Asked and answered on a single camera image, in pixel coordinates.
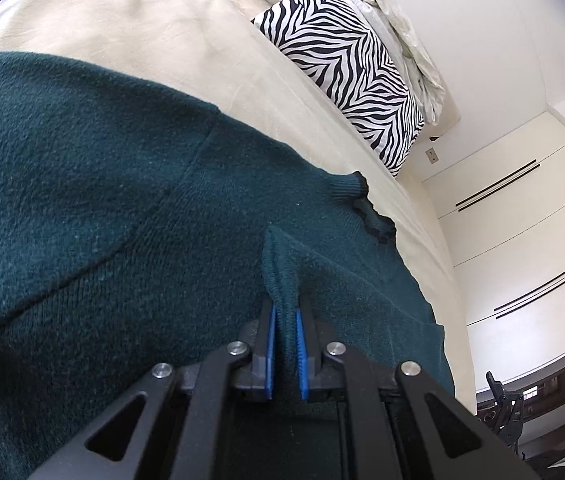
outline beige bed sheet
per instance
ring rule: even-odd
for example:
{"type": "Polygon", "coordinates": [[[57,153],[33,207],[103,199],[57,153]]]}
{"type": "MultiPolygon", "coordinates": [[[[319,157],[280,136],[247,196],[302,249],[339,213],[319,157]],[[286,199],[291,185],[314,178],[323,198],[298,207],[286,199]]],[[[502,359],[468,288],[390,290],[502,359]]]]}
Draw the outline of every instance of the beige bed sheet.
{"type": "Polygon", "coordinates": [[[457,398],[475,410],[464,304],[425,190],[408,170],[398,184],[325,94],[249,22],[267,7],[264,0],[3,0],[0,50],[73,57],[161,82],[213,102],[326,171],[364,174],[445,327],[457,398]]]}

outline white wall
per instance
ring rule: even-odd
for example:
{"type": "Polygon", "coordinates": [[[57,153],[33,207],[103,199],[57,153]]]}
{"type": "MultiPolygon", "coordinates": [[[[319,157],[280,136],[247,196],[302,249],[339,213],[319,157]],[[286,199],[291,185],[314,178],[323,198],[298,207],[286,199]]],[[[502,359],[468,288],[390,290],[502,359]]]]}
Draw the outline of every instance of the white wall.
{"type": "Polygon", "coordinates": [[[463,118],[415,146],[424,180],[550,105],[565,102],[565,0],[397,0],[445,76],[463,118]]]}

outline zebra print pillow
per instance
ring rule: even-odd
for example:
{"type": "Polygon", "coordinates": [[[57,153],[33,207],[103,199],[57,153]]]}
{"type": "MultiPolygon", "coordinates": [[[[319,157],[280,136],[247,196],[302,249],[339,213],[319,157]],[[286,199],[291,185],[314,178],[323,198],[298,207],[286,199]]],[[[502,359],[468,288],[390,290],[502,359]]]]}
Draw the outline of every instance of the zebra print pillow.
{"type": "Polygon", "coordinates": [[[425,121],[368,23],[346,0],[282,0],[252,22],[314,80],[396,176],[425,121]]]}

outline wall socket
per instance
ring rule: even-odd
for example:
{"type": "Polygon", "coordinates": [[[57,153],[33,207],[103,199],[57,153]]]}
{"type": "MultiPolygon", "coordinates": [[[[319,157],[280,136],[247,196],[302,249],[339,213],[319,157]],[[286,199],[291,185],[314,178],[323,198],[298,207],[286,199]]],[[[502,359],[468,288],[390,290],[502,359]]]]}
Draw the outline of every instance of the wall socket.
{"type": "Polygon", "coordinates": [[[438,162],[438,155],[436,155],[436,152],[434,152],[433,148],[429,148],[425,153],[427,154],[429,162],[431,162],[432,164],[438,162]]]}

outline dark green knit sweater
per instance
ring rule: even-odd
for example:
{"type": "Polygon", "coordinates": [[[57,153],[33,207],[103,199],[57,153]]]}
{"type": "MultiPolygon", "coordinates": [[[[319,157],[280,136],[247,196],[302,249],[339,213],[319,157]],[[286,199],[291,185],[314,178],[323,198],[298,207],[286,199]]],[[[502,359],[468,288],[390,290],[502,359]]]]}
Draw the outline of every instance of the dark green knit sweater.
{"type": "Polygon", "coordinates": [[[181,92],[0,54],[0,477],[25,478],[156,362],[234,339],[266,293],[278,400],[240,422],[258,446],[238,446],[234,478],[338,477],[329,412],[296,393],[300,293],[343,341],[453,391],[443,329],[366,193],[181,92]]]}

